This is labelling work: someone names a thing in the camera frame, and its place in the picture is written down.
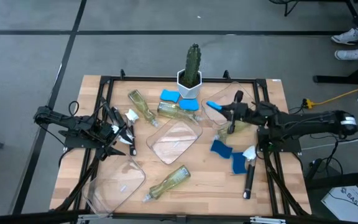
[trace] blue sponge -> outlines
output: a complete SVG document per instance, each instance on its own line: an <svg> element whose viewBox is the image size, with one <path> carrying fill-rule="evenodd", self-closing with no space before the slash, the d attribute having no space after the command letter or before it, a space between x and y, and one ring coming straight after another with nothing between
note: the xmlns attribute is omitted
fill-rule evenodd
<svg viewBox="0 0 358 224"><path fill-rule="evenodd" d="M178 91L162 90L160 99L176 103L179 100L179 97L180 93Z"/></svg>
<svg viewBox="0 0 358 224"><path fill-rule="evenodd" d="M179 101L180 108L184 110L196 111L198 110L198 102L197 99L183 99Z"/></svg>
<svg viewBox="0 0 358 224"><path fill-rule="evenodd" d="M215 140L212 143L211 151L217 152L221 157L225 159L229 159L231 155L231 151L233 151L232 147L227 147L223 142L219 140Z"/></svg>
<svg viewBox="0 0 358 224"><path fill-rule="evenodd" d="M233 173L234 174L246 174L246 157L242 155L242 152L235 152L231 154L233 158Z"/></svg>

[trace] yellow cable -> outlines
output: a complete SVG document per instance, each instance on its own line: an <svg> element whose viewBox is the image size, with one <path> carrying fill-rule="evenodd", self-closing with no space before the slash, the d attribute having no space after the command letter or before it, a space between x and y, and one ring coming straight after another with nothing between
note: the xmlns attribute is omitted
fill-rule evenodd
<svg viewBox="0 0 358 224"><path fill-rule="evenodd" d="M358 91L358 89L352 90L352 91L349 91L349 92L347 92L347 93L341 94L341 95L339 95L339 96L335 96L334 98L331 98L331 99L329 99L329 100L326 100L326 101L323 101L323 102L320 102L320 103L313 103L312 101L308 100L308 105L307 105L307 106L308 106L309 109L311 109L312 106L322 105L322 104L331 102L332 100L336 100L336 99L341 98L341 97L343 97L343 96L349 95L349 94L351 94L351 93L355 93L355 92L357 92L357 91Z"/></svg>

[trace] white sneaker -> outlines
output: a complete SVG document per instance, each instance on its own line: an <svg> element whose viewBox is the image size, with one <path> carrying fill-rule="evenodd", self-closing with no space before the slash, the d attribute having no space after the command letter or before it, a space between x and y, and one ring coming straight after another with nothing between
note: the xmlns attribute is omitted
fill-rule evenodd
<svg viewBox="0 0 358 224"><path fill-rule="evenodd" d="M339 44L355 45L358 41L358 30L351 28L341 35L332 36L331 40Z"/></svg>
<svg viewBox="0 0 358 224"><path fill-rule="evenodd" d="M358 60L358 50L337 50L335 57L338 60Z"/></svg>

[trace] plastic tray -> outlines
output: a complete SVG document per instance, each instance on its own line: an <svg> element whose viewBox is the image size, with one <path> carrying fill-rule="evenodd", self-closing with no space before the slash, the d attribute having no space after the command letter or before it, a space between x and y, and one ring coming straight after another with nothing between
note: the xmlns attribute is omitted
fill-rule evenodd
<svg viewBox="0 0 358 224"><path fill-rule="evenodd" d="M233 102L234 95L239 90L244 92L241 102L247 103L249 108L253 108L254 107L254 105L252 104L252 102L254 101L253 97L251 97L249 95L249 93L238 82L231 83L224 90L216 93L215 95L213 95L207 99L203 99L201 101L203 116L211 121L214 129L221 128L222 125L227 123L227 119L223 115L221 115L219 112L217 112L216 110L209 107L206 104L206 102L213 101L219 105L229 105Z"/></svg>
<svg viewBox="0 0 358 224"><path fill-rule="evenodd" d="M148 147L165 164L179 158L203 133L203 128L190 116L172 118L155 134L148 137Z"/></svg>
<svg viewBox="0 0 358 224"><path fill-rule="evenodd" d="M107 217L120 206L145 180L143 170L129 156L110 156L103 164L109 169L82 190L82 196L99 217Z"/></svg>

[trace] potted cactus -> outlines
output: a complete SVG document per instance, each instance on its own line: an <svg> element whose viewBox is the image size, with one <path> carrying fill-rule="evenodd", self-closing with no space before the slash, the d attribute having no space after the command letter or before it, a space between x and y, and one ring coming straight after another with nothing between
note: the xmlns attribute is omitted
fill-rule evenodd
<svg viewBox="0 0 358 224"><path fill-rule="evenodd" d="M186 67L177 73L178 91L184 99L194 99L203 84L200 68L201 51L193 44L187 52Z"/></svg>

